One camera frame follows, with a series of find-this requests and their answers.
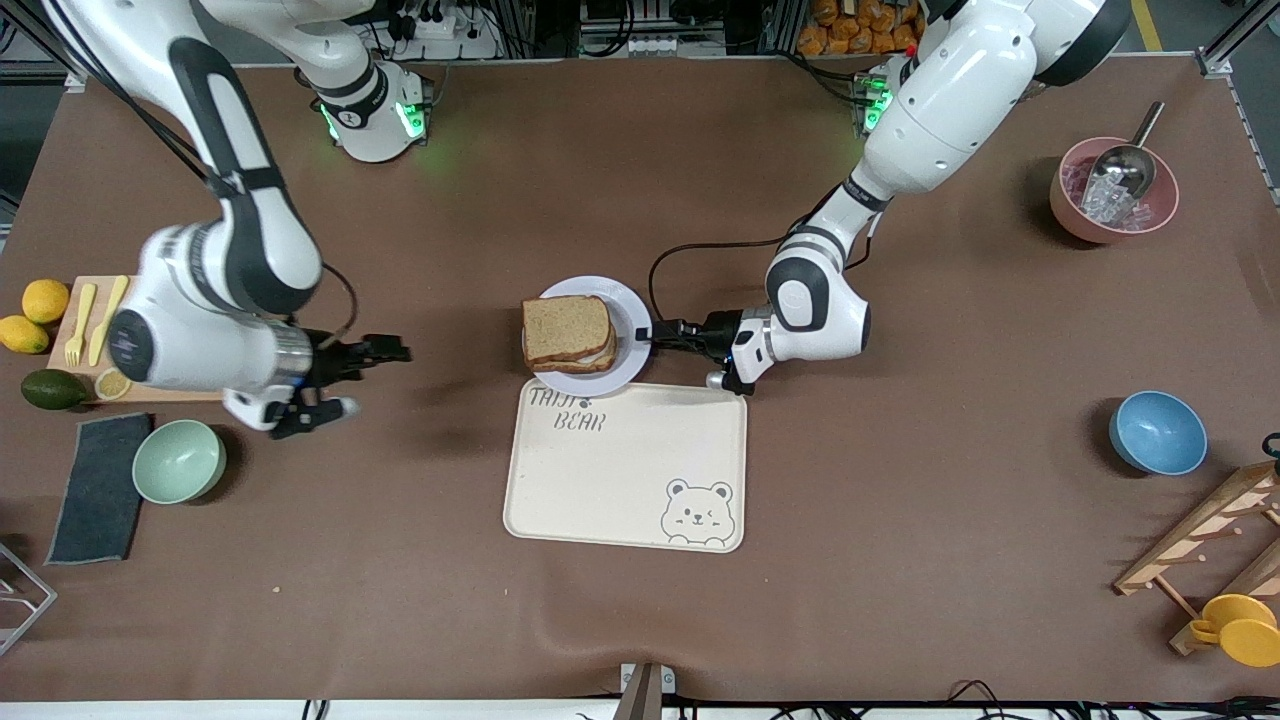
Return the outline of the white round plate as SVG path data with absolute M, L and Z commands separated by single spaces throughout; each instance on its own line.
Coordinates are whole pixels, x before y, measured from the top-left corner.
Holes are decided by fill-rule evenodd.
M 547 387 L 564 395 L 586 398 L 603 397 L 622 389 L 644 369 L 650 345 L 635 340 L 635 331 L 652 324 L 650 313 L 637 293 L 626 284 L 603 275 L 576 275 L 545 290 L 540 297 L 591 295 L 604 301 L 617 336 L 617 359 L 612 369 L 594 374 L 571 375 L 558 372 L 535 373 Z M 524 328 L 521 332 L 524 355 Z

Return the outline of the brown bread slice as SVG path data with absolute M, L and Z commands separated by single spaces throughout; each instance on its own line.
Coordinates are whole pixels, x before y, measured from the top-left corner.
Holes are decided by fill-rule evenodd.
M 594 357 L 614 338 L 607 305 L 591 295 L 526 299 L 522 323 L 524 359 L 530 366 Z
M 575 355 L 573 357 L 539 357 L 527 360 L 526 365 L 535 373 L 558 372 L 571 375 L 584 375 L 608 372 L 614 365 L 616 359 L 617 336 L 613 336 L 598 352 Z

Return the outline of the cream tray with bear print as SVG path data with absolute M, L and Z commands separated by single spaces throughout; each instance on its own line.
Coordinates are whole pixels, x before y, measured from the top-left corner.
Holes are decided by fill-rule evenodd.
M 632 383 L 582 398 L 527 382 L 503 523 L 525 539 L 730 553 L 745 534 L 748 404 Z

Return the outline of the mint green bowl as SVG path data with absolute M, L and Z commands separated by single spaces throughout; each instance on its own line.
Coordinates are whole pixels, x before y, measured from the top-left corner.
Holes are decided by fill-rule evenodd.
M 137 493 L 151 503 L 187 503 L 205 496 L 221 479 L 227 448 L 209 425 L 182 419 L 154 430 L 132 462 Z

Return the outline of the yellow plastic fork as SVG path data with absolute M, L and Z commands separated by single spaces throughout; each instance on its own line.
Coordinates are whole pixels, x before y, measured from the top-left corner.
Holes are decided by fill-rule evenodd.
M 97 286 L 95 283 L 84 283 L 77 295 L 78 304 L 74 323 L 64 346 L 64 360 L 69 368 L 77 368 L 81 364 L 81 355 L 84 348 L 84 336 L 88 332 L 88 324 L 93 311 L 96 296 Z

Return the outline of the dark grey cloth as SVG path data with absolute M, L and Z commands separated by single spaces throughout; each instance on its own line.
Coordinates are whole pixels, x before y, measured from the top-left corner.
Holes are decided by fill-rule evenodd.
M 76 455 L 45 565 L 128 557 L 142 502 L 132 468 L 152 430 L 147 413 L 106 416 L 77 427 Z

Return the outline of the green avocado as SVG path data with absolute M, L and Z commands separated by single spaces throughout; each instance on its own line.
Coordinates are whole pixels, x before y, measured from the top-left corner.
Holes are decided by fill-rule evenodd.
M 23 398 L 33 407 L 65 411 L 90 400 L 90 392 L 77 375 L 54 368 L 29 373 L 20 383 Z

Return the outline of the yellow lemon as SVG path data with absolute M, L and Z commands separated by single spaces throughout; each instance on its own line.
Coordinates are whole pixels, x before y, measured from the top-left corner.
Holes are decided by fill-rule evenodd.
M 37 325 L 50 325 L 61 320 L 69 302 L 68 286 L 49 278 L 29 282 L 20 299 L 24 316 Z
M 49 333 L 23 315 L 0 318 L 0 345 L 15 354 L 44 354 L 50 343 Z

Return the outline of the white power strip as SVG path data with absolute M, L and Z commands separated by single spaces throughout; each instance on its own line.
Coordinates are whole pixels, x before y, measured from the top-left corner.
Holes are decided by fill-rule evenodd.
M 387 56 L 398 61 L 492 60 L 508 56 L 495 14 L 479 0 L 385 0 L 389 17 L 378 31 Z

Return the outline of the pink bowl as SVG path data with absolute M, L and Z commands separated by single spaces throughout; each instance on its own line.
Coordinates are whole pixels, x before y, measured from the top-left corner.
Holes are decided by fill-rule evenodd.
M 1102 151 L 1123 142 L 1121 138 L 1108 136 L 1085 138 L 1060 158 L 1059 167 L 1051 176 L 1050 208 L 1055 219 L 1068 233 L 1087 243 L 1119 243 L 1153 234 L 1167 225 L 1179 209 L 1181 190 L 1178 179 L 1167 163 L 1156 156 L 1158 173 L 1139 201 L 1135 220 L 1124 220 L 1119 227 L 1111 227 L 1094 222 L 1080 210 L 1078 201 L 1083 193 L 1085 172 Z

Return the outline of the clear ice cube pile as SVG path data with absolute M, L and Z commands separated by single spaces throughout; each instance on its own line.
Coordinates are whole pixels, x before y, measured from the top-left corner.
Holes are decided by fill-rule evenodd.
M 1093 158 L 1074 161 L 1059 170 L 1068 201 L 1091 220 L 1123 231 L 1143 231 L 1153 219 L 1149 204 L 1142 202 L 1123 183 L 1117 170 L 1092 172 Z

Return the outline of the metal scoop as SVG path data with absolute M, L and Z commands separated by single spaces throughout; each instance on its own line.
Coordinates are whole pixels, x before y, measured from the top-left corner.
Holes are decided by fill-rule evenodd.
M 1085 196 L 1101 187 L 1103 181 L 1112 181 L 1134 200 L 1146 196 L 1158 174 L 1158 163 L 1146 147 L 1146 141 L 1164 109 L 1165 102 L 1152 102 L 1134 137 L 1108 149 L 1094 160 L 1085 183 Z

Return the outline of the blue bowl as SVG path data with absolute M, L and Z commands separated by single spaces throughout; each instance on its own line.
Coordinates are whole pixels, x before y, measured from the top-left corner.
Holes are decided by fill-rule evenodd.
M 1198 414 L 1181 398 L 1157 389 L 1125 397 L 1108 420 L 1114 451 L 1146 474 L 1180 477 L 1208 455 L 1208 434 Z

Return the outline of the wooden rack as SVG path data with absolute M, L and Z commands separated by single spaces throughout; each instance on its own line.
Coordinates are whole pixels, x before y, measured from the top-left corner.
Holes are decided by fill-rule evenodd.
M 1207 650 L 1210 644 L 1197 639 L 1190 626 L 1202 619 L 1202 611 L 1166 580 L 1165 573 L 1170 568 L 1204 562 L 1203 546 L 1242 536 L 1239 521 L 1243 518 L 1263 518 L 1280 530 L 1280 474 L 1272 461 L 1238 468 L 1112 583 L 1115 593 L 1121 596 L 1156 588 L 1188 616 L 1169 642 L 1170 650 L 1183 657 Z M 1280 601 L 1280 537 L 1222 592 Z

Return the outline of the yellow cup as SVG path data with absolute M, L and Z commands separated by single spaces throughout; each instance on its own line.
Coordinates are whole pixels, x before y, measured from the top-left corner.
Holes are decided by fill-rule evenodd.
M 1190 633 L 1248 667 L 1280 665 L 1280 621 L 1265 602 L 1248 594 L 1213 597 L 1190 623 Z

